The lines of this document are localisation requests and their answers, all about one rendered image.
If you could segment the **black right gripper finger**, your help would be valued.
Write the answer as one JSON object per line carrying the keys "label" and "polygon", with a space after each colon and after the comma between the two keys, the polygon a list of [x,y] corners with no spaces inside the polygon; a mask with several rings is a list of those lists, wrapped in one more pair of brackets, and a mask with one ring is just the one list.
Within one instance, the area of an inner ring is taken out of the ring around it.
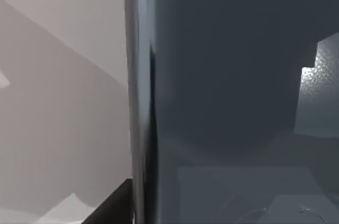
{"label": "black right gripper finger", "polygon": [[132,224],[132,179],[124,180],[83,224]]}

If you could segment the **dark grey box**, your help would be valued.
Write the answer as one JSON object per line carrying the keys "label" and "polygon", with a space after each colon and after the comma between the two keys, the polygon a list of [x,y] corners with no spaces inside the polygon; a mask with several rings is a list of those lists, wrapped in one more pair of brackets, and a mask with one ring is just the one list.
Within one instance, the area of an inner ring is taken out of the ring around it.
{"label": "dark grey box", "polygon": [[135,224],[339,224],[339,0],[124,0]]}

